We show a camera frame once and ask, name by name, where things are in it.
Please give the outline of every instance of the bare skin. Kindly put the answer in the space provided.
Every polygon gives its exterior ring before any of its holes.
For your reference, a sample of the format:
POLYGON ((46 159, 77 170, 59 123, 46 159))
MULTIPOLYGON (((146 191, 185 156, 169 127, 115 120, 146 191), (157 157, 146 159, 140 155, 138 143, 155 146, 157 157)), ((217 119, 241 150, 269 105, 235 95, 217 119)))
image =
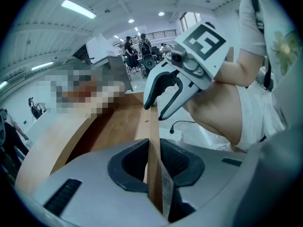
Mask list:
POLYGON ((223 62, 210 87, 195 95, 184 108, 203 128, 237 145, 241 138, 242 112, 235 85, 249 86, 262 62, 263 56, 240 50, 237 62, 223 62))

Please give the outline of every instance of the shoe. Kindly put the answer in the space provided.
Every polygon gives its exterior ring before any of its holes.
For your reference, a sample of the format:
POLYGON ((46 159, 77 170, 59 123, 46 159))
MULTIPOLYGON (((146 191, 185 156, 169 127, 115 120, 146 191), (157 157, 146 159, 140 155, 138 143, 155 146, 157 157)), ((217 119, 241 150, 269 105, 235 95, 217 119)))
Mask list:
POLYGON ((210 149, 220 150, 220 151, 232 151, 231 144, 216 144, 211 146, 210 149))

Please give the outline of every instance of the balcony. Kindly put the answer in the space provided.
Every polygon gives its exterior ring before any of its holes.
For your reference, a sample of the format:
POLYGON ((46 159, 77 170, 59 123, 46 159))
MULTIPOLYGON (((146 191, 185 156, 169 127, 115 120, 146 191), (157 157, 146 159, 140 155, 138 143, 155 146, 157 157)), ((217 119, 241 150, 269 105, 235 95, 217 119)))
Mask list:
MULTIPOLYGON (((154 32, 154 33, 149 33, 146 34, 146 38, 152 43, 153 41, 156 40, 160 40, 160 39, 164 39, 164 38, 170 38, 173 39, 177 36, 176 30, 164 30, 164 31, 158 31, 158 32, 154 32)), ((136 36, 132 38, 133 44, 138 44, 140 41, 140 37, 136 36)), ((124 49, 124 45, 125 42, 120 42, 117 43, 115 45, 113 45, 113 47, 115 47, 118 51, 123 50, 124 49)))

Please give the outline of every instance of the white shorts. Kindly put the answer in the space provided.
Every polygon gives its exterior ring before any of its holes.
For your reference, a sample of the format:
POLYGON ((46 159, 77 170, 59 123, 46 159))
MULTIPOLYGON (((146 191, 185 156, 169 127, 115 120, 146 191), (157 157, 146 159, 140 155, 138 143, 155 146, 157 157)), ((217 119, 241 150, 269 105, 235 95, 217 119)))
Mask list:
POLYGON ((285 126, 281 122, 274 105, 272 93, 263 89, 256 93, 250 88, 237 86, 242 109, 242 133, 236 147, 248 151, 250 146, 281 132, 285 126))

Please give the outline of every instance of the black shirt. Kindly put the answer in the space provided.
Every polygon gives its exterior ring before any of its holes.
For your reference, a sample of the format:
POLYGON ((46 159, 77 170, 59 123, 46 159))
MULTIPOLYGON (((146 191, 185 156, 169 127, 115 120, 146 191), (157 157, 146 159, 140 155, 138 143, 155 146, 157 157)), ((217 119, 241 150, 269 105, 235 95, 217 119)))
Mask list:
POLYGON ((128 53, 126 52, 126 50, 128 50, 129 53, 134 54, 134 53, 133 53, 133 50, 132 50, 132 48, 131 48, 131 42, 130 42, 129 40, 125 42, 124 50, 125 50, 125 53, 126 53, 126 54, 128 54, 128 53))

